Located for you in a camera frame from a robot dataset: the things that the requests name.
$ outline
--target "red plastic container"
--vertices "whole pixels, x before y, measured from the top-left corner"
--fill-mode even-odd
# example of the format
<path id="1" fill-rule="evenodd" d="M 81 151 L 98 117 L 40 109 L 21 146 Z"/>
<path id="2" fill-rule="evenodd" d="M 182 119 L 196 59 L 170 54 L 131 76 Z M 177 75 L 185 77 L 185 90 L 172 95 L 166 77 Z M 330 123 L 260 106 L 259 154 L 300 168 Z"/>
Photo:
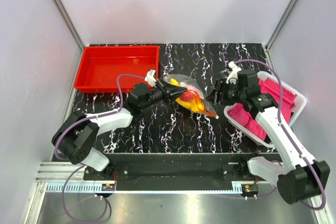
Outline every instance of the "red plastic container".
<path id="1" fill-rule="evenodd" d="M 74 87 L 83 93 L 117 93 L 117 77 L 128 73 L 145 77 L 159 74 L 158 46 L 87 47 L 84 49 Z M 138 78 L 122 77 L 122 92 L 131 92 Z"/>

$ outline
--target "white plastic bin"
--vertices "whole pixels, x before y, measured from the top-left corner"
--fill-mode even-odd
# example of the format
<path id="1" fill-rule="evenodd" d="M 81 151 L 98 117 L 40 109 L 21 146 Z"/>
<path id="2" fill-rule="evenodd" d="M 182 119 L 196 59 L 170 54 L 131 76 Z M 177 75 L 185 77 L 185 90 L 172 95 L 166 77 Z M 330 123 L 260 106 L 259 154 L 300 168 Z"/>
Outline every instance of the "white plastic bin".
<path id="1" fill-rule="evenodd" d="M 271 79 L 273 81 L 275 81 L 276 83 L 278 83 L 277 78 L 267 72 L 264 71 L 260 71 L 257 73 L 258 74 L 258 78 L 260 78 L 261 80 L 266 80 L 266 79 Z M 296 89 L 292 88 L 290 85 L 284 83 L 283 81 L 281 82 L 282 86 L 293 92 L 294 94 L 296 94 L 296 98 L 294 100 L 295 103 L 295 107 L 293 108 L 292 112 L 293 115 L 291 116 L 290 120 L 289 120 L 289 126 L 292 126 L 293 123 L 295 122 L 295 120 L 298 118 L 298 116 L 300 115 L 301 111 L 303 110 L 303 108 L 306 106 L 307 104 L 307 99 L 301 94 L 299 93 Z M 233 118 L 231 118 L 228 115 L 228 111 L 231 110 L 234 106 L 236 106 L 236 104 L 232 105 L 232 106 L 226 106 L 224 108 L 224 115 L 226 116 L 226 118 L 229 120 L 229 122 L 235 126 L 236 128 L 238 128 L 239 130 L 241 130 L 246 136 L 248 136 L 250 139 L 252 139 L 257 145 L 263 145 L 266 146 L 268 148 L 273 148 L 274 145 L 273 144 L 267 144 L 265 143 L 263 140 L 261 140 L 260 138 L 258 138 L 255 134 L 253 134 L 251 131 L 247 130 L 245 127 L 243 127 L 241 124 L 239 124 L 236 120 L 234 120 Z"/>

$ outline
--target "reflective floor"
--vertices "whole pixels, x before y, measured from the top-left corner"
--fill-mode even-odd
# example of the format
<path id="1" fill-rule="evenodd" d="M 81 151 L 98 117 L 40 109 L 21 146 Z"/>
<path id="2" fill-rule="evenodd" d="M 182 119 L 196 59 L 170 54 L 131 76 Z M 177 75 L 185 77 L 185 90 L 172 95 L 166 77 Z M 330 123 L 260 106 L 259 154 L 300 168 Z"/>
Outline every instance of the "reflective floor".
<path id="1" fill-rule="evenodd" d="M 260 194 L 271 190 L 269 185 L 260 185 Z M 70 209 L 88 194 L 66 194 Z M 314 213 L 302 204 L 287 205 L 278 193 L 260 200 L 227 199 L 219 195 L 167 195 L 167 194 L 114 194 L 108 198 L 110 211 L 98 223 L 159 223 L 159 224 L 216 224 L 257 223 L 292 224 L 317 223 Z M 98 218 L 104 203 L 91 198 L 75 207 L 74 217 L 90 221 Z M 47 193 L 41 209 L 39 224 L 71 224 L 63 212 L 60 193 Z"/>

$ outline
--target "pink towel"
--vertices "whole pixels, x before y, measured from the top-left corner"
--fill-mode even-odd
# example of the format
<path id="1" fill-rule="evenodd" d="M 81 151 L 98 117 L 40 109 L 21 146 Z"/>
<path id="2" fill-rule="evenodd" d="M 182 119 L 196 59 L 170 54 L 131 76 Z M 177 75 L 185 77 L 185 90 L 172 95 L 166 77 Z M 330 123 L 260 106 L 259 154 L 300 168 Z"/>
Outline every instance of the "pink towel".
<path id="1" fill-rule="evenodd" d="M 262 93 L 269 93 L 273 96 L 273 98 L 279 103 L 280 101 L 280 93 L 279 93 L 279 84 L 274 82 L 271 79 L 267 79 L 263 81 L 259 79 L 259 85 Z M 296 98 L 296 94 L 293 94 L 291 91 L 282 88 L 283 90 L 283 104 L 281 108 L 282 115 L 284 116 L 287 123 L 289 123 L 289 119 L 291 116 L 292 109 L 295 107 L 294 99 Z M 265 140 L 266 132 L 264 129 L 252 118 L 250 113 L 246 112 L 243 108 L 242 104 L 237 104 L 234 108 L 228 111 L 229 116 L 231 116 L 234 120 L 236 120 L 243 127 L 251 131 L 254 135 L 256 135 L 261 140 Z"/>

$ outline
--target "clear plastic bag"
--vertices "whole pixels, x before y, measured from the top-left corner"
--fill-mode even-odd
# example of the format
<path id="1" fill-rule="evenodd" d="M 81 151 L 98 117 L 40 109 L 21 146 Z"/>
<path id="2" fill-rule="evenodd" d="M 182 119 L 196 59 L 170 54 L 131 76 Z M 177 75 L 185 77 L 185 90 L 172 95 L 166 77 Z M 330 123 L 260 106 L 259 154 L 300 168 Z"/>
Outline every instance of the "clear plastic bag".
<path id="1" fill-rule="evenodd" d="M 193 78 L 183 74 L 168 74 L 163 77 L 163 80 L 172 85 L 188 89 L 188 91 L 176 99 L 179 105 L 191 112 L 218 118 L 216 111 L 211 104 L 205 100 L 205 94 L 201 91 L 201 88 Z"/>

